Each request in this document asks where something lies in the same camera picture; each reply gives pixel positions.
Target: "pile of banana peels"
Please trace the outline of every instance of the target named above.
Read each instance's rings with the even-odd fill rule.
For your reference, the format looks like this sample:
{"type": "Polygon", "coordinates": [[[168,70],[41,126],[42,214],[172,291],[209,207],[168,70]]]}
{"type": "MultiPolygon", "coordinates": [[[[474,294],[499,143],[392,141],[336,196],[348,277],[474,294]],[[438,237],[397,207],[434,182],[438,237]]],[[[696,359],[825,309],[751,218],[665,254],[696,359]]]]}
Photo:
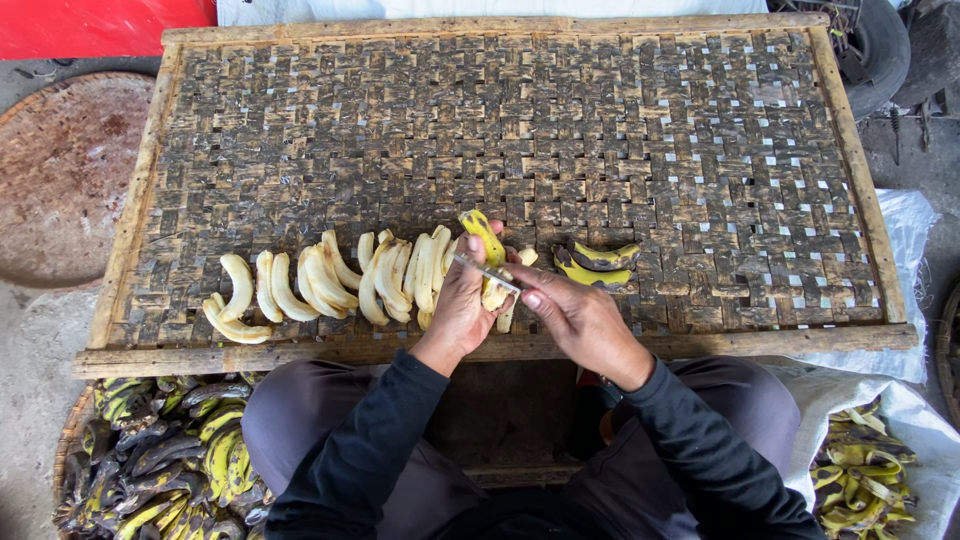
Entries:
{"type": "Polygon", "coordinates": [[[240,430],[257,372],[104,379],[54,523],[74,538],[262,540],[274,497],[240,430]]]}
{"type": "Polygon", "coordinates": [[[896,540],[899,521],[915,521],[917,505],[904,483],[917,455],[876,415],[877,397],[829,416],[827,440],[810,465],[817,500],[814,515],[833,540],[896,540]]]}

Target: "tire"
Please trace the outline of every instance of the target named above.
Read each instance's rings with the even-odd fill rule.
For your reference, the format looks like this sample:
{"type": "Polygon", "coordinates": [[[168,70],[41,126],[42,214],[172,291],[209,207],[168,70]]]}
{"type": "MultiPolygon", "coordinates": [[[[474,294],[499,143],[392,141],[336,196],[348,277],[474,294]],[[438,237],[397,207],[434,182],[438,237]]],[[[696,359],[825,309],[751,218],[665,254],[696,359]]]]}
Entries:
{"type": "Polygon", "coordinates": [[[887,0],[863,0],[853,34],[864,53],[863,66],[872,83],[844,88],[857,120],[879,109],[900,89],[910,68],[910,38],[897,10],[887,0]]]}

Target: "sleeve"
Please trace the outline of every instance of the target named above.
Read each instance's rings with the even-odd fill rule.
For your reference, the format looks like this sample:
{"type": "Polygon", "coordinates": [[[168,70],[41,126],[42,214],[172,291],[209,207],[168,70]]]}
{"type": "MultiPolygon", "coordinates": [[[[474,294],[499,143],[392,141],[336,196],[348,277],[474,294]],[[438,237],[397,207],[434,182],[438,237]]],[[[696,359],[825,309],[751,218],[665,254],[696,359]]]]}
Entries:
{"type": "Polygon", "coordinates": [[[448,383],[397,351],[373,390],[300,463],[270,510],[267,537],[375,538],[383,504],[448,383]]]}
{"type": "Polygon", "coordinates": [[[705,538],[826,538],[803,496],[657,360],[651,379],[625,394],[705,538]]]}

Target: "person's left hand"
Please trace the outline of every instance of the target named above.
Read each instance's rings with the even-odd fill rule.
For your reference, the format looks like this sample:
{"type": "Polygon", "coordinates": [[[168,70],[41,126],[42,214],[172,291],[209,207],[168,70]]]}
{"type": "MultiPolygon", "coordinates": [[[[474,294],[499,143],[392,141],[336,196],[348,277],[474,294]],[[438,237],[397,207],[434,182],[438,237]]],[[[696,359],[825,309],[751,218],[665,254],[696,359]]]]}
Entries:
{"type": "MultiPolygon", "coordinates": [[[[490,221],[495,233],[503,230],[503,223],[490,221]]],[[[506,248],[507,260],[520,263],[513,248],[506,248]]],[[[460,235],[457,253],[463,253],[477,262],[487,260],[483,240],[476,234],[460,235]]],[[[440,290],[437,309],[423,338],[410,349],[410,354],[437,373],[449,377],[460,360],[483,343],[496,316],[514,303],[514,295],[497,311],[489,312],[480,303],[483,274],[472,267],[464,267],[454,260],[446,272],[444,287],[440,290]]]]}

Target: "knife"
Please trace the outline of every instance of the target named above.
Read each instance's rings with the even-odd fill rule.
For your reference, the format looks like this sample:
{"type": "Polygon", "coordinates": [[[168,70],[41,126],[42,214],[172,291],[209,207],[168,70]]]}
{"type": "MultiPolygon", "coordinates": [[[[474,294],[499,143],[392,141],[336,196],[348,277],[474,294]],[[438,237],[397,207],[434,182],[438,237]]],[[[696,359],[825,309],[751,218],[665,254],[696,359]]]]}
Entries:
{"type": "Polygon", "coordinates": [[[483,262],[477,262],[462,253],[454,253],[453,258],[465,266],[472,266],[473,268],[476,268],[485,277],[490,278],[497,284],[502,285],[503,287],[508,288],[516,293],[523,292],[523,288],[525,288],[521,288],[521,285],[516,284],[514,277],[510,275],[510,272],[507,272],[503,268],[493,268],[492,266],[484,264],[483,262]]]}

